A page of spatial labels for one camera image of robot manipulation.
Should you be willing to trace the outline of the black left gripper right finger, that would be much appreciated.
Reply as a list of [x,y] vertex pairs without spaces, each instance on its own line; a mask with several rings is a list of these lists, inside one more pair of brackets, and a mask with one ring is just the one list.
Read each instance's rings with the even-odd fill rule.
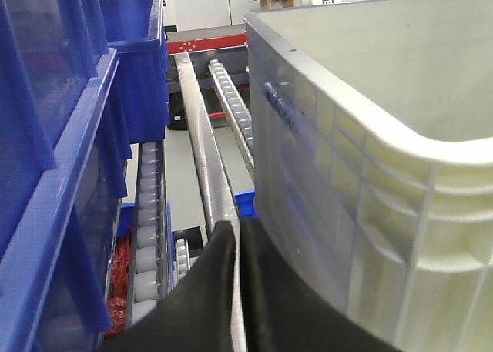
[[257,218],[240,221],[240,292],[250,351],[393,351],[311,289]]

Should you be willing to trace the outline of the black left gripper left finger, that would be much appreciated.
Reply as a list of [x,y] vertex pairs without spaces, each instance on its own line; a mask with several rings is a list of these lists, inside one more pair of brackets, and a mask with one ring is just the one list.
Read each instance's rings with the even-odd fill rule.
[[101,351],[232,351],[235,239],[229,221],[213,235],[176,288]]

